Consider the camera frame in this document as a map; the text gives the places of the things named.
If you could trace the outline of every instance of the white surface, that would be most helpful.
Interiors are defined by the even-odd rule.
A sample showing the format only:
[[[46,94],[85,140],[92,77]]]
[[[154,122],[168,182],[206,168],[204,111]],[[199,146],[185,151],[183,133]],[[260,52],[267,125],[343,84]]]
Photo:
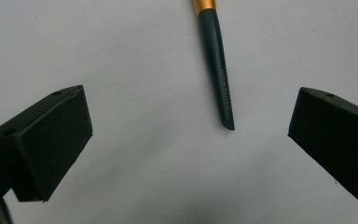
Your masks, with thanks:
[[[191,1],[0,2],[0,124],[83,84],[94,136],[16,224],[358,224],[287,135],[301,86],[358,104],[358,0],[217,1],[237,130],[219,123]]]

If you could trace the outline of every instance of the gold ferrule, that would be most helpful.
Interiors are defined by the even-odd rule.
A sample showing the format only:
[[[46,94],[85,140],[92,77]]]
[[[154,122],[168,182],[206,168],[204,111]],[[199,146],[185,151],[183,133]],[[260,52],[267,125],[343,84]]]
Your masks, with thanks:
[[[197,16],[203,9],[212,8],[216,10],[216,3],[214,0],[193,0],[194,8]]]

